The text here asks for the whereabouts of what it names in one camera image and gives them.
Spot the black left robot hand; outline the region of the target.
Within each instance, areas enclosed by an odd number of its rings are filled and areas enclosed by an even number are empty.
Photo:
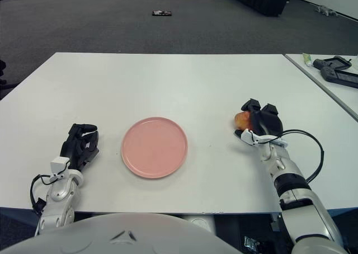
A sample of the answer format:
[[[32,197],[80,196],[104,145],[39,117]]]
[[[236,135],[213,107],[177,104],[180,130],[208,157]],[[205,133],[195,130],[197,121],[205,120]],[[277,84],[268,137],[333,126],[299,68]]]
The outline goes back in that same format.
[[[82,171],[99,153],[97,146],[97,126],[73,124],[68,132],[68,138],[62,145],[60,156],[69,158],[69,169]]]

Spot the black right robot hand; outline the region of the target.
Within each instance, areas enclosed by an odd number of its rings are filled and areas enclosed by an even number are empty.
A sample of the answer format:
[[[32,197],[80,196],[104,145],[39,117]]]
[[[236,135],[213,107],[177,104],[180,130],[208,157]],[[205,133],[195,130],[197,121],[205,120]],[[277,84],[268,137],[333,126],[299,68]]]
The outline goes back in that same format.
[[[267,143],[283,132],[276,106],[261,107],[255,99],[248,100],[234,117],[234,134],[249,145]]]

